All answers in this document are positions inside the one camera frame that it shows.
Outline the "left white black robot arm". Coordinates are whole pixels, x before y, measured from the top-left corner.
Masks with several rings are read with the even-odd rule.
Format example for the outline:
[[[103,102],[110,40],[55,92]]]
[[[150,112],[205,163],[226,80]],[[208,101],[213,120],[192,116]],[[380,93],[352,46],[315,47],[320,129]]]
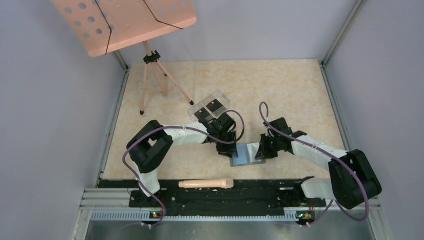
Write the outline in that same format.
[[[171,147],[188,144],[215,144],[216,151],[224,157],[237,155],[236,121],[226,112],[217,118],[202,119],[187,125],[162,125],[151,120],[126,146],[135,167],[135,174],[142,191],[141,200],[149,207],[160,202],[161,189],[157,169]]]

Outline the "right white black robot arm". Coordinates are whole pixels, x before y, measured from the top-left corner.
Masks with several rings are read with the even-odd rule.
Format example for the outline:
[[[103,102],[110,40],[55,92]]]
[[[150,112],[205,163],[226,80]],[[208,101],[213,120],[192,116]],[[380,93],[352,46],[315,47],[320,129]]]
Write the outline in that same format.
[[[382,193],[382,185],[363,151],[336,149],[303,131],[294,132],[283,117],[263,124],[267,132],[260,137],[257,160],[274,159],[284,151],[329,173],[329,178],[304,178],[293,192],[297,205],[307,206],[313,199],[325,199],[351,210]]]

